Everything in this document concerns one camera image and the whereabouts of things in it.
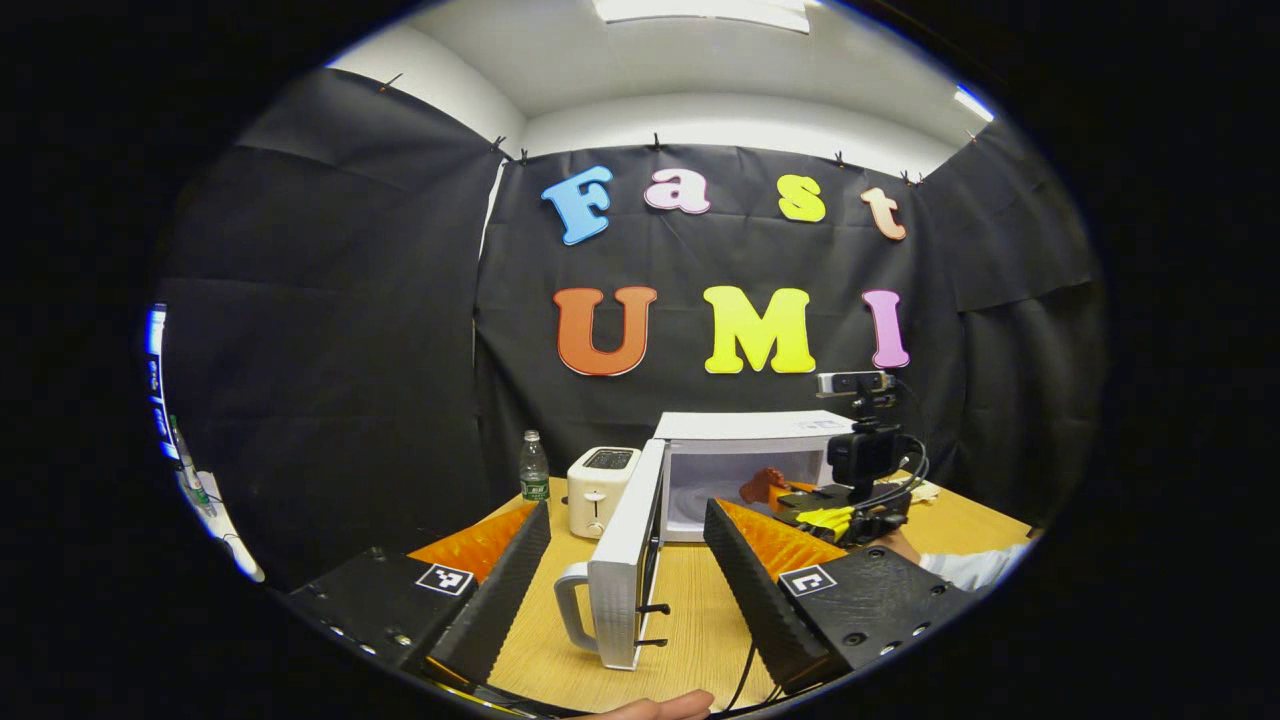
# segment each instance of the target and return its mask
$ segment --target blue letter f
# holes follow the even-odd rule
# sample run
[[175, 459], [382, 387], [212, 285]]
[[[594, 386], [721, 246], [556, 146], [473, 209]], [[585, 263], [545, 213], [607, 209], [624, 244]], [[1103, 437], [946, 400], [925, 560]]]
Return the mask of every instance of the blue letter f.
[[[543, 191], [543, 200], [556, 205], [564, 223], [564, 245], [577, 245], [609, 227], [609, 219], [591, 213], [591, 205], [600, 210], [609, 209], [609, 193], [599, 183], [611, 179], [613, 173], [604, 165], [596, 165]], [[586, 188], [579, 191], [584, 184]]]

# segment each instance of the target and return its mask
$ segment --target human hand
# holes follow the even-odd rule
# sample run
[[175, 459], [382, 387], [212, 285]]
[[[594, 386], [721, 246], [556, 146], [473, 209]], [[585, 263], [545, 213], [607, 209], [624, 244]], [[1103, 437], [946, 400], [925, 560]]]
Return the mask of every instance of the human hand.
[[916, 565], [920, 564], [920, 553], [916, 552], [914, 547], [911, 547], [911, 543], [906, 542], [906, 537], [902, 536], [902, 530], [895, 529], [891, 533], [881, 536], [873, 539], [872, 542], [867, 543], [867, 547], [870, 547], [873, 544], [884, 546], [892, 550], [893, 552], [901, 555], [902, 557], [906, 557], [911, 562], [915, 562]]
[[617, 710], [596, 715], [580, 715], [570, 720], [704, 720], [712, 714], [716, 696], [707, 691], [692, 691], [666, 702], [649, 698], [628, 702]]

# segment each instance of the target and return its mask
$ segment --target pink letter i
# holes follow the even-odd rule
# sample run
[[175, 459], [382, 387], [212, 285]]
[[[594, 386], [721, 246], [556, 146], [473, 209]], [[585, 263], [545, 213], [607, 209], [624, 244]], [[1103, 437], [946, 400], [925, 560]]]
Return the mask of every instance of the pink letter i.
[[897, 327], [897, 293], [891, 290], [868, 290], [863, 301], [872, 309], [872, 322], [876, 325], [876, 355], [872, 363], [877, 368], [902, 368], [911, 356], [902, 350], [902, 332]]

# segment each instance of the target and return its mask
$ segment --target black curtain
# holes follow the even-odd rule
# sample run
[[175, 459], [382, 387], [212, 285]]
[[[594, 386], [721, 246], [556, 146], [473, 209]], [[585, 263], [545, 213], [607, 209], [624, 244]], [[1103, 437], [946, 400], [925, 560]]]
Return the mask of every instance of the black curtain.
[[1006, 123], [920, 186], [964, 327], [952, 487], [1043, 525], [1080, 482], [1107, 374], [1105, 297], [1070, 193]]
[[[929, 446], [931, 479], [1029, 524], [1043, 524], [1080, 479], [1096, 433], [1105, 378], [1103, 305], [1096, 260], [1068, 192], [1047, 164], [1004, 124], [923, 184], [812, 156], [717, 146], [595, 149], [508, 164], [486, 231], [476, 301], [481, 436], [495, 495], [516, 492], [520, 433], [536, 428], [563, 474], [595, 445], [640, 447], [664, 410], [827, 409], [812, 375], [750, 366], [708, 374], [709, 286], [741, 287], [760, 314], [774, 290], [809, 293], [806, 324], [818, 372], [872, 369], [876, 350], [867, 290], [901, 296], [910, 365], [893, 370], [916, 397], [886, 413]], [[594, 165], [609, 225], [566, 246], [543, 190]], [[657, 210], [643, 200], [659, 168], [708, 181], [704, 215]], [[785, 219], [776, 182], [813, 177], [827, 215]], [[895, 242], [860, 193], [893, 199], [908, 236]], [[657, 290], [644, 361], [625, 375], [582, 377], [556, 347], [568, 287], [604, 293], [595, 347], [618, 346], [622, 309], [613, 291]]]
[[188, 188], [157, 297], [169, 409], [269, 584], [493, 506], [471, 302], [499, 160], [420, 100], [325, 69]]
[[[541, 192], [594, 165], [607, 167], [609, 225], [577, 245], [562, 241], [564, 225]], [[691, 215], [658, 210], [644, 191], [660, 168], [686, 168], [707, 178], [710, 210]], [[778, 209], [783, 174], [814, 178], [826, 218], [788, 220]], [[882, 188], [897, 201], [908, 228], [901, 242], [873, 223], [860, 193]], [[512, 495], [521, 432], [541, 432], [552, 473], [563, 474], [598, 445], [643, 447], [663, 411], [771, 411], [826, 409], [850, 414], [849, 400], [818, 400], [813, 374], [760, 372], [710, 374], [712, 286], [740, 287], [758, 314], [778, 288], [809, 295], [809, 352], [818, 372], [874, 369], [876, 336], [861, 299], [868, 290], [901, 297], [902, 342], [910, 365], [895, 374], [915, 389], [923, 407], [905, 401], [886, 413], [929, 446], [946, 483], [964, 402], [964, 343], [945, 258], [933, 246], [919, 208], [918, 186], [901, 178], [806, 155], [721, 146], [594, 149], [509, 163], [486, 229], [476, 300], [476, 364], [481, 434], [495, 495]], [[644, 360], [617, 377], [585, 377], [557, 352], [562, 288], [604, 293], [593, 325], [595, 347], [622, 341], [625, 286], [657, 291], [649, 306]]]

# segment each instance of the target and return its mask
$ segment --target white ceiling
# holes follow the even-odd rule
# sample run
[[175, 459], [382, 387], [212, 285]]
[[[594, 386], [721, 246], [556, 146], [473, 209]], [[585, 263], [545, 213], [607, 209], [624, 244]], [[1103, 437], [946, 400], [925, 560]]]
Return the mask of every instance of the white ceiling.
[[954, 147], [983, 120], [915, 47], [844, 8], [808, 3], [810, 33], [664, 18], [604, 24], [590, 0], [453, 0], [407, 19], [525, 117], [673, 92], [771, 95], [877, 115]]

